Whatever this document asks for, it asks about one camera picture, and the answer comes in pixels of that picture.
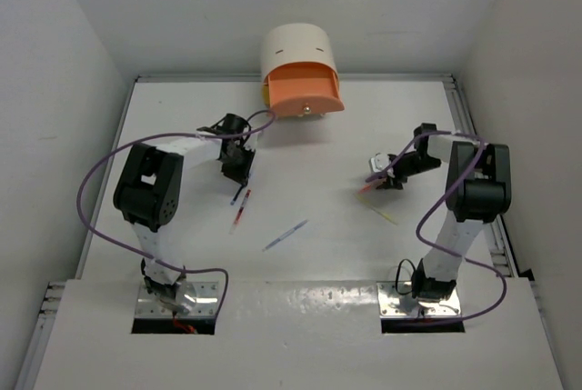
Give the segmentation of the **blue pen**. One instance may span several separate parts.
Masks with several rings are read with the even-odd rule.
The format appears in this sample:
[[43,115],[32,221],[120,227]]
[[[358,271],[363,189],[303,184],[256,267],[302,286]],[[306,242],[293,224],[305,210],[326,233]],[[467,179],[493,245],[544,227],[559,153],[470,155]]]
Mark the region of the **blue pen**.
[[275,245],[277,245],[278,243],[286,240],[289,236],[291,236],[292,234],[294,234],[296,231],[298,231],[299,229],[301,229],[303,226],[305,226],[308,223],[308,219],[305,219],[301,222],[299,222],[297,225],[294,225],[293,227],[291,227],[289,230],[285,231],[283,234],[281,234],[279,237],[275,238],[274,240],[272,240],[269,244],[267,244],[263,249],[262,252],[266,252],[267,250],[273,248]]
[[241,185],[237,190],[235,195],[233,196],[232,200],[230,201],[230,205],[234,205],[238,199],[238,197],[240,196],[241,192],[243,191],[243,189],[245,188],[245,185]]

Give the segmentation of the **pink orange highlighter pen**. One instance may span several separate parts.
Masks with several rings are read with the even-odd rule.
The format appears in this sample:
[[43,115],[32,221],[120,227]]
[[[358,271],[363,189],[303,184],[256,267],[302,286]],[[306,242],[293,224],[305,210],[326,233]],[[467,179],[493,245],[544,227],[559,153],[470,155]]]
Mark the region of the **pink orange highlighter pen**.
[[380,185],[379,182],[373,182],[373,183],[370,183],[368,185],[365,185],[364,187],[362,187],[361,189],[359,189],[357,192],[359,194],[364,194],[364,193],[366,193],[368,191],[371,191],[371,190],[374,190],[374,189],[378,188],[379,185]]

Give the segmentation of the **yellow highlighter pen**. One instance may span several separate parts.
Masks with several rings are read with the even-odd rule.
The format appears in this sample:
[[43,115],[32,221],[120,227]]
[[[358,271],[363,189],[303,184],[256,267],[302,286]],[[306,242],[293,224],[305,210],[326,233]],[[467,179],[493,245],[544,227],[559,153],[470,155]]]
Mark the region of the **yellow highlighter pen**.
[[365,207],[372,210],[377,215],[381,216],[383,219],[388,221],[392,225],[397,225],[397,221],[395,221],[390,215],[381,211],[377,207],[375,207],[372,203],[370,203],[367,199],[365,199],[361,194],[356,194],[356,199]]

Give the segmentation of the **cream three-drawer storage cabinet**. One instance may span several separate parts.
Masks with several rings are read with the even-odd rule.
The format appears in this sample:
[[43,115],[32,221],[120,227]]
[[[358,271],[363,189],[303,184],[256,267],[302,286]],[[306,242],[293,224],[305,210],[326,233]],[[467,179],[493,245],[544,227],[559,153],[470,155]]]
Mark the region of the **cream three-drawer storage cabinet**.
[[263,38],[262,94],[279,118],[326,115],[345,109],[331,42],[307,23],[280,25]]

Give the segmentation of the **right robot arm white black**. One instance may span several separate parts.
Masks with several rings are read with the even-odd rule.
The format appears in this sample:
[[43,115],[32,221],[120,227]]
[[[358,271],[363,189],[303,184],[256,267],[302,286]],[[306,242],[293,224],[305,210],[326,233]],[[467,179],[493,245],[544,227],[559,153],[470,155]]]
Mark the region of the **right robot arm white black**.
[[410,177],[447,165],[445,192],[416,228],[417,238],[430,250],[413,271],[410,294],[425,302],[448,299],[483,227],[510,207],[509,146],[423,123],[401,153],[378,153],[369,164],[367,181],[377,190],[402,190]]

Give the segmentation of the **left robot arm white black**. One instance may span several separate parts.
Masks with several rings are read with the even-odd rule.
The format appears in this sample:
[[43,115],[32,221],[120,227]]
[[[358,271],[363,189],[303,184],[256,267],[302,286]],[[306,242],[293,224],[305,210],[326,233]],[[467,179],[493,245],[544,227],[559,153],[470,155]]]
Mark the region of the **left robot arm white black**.
[[113,197],[114,207],[131,224],[141,250],[142,275],[148,293],[180,308],[193,299],[186,291],[186,273],[172,257],[168,225],[174,218],[184,172],[217,161],[222,175],[247,186],[256,155],[256,141],[245,118],[227,114],[192,136],[161,145],[133,145]]

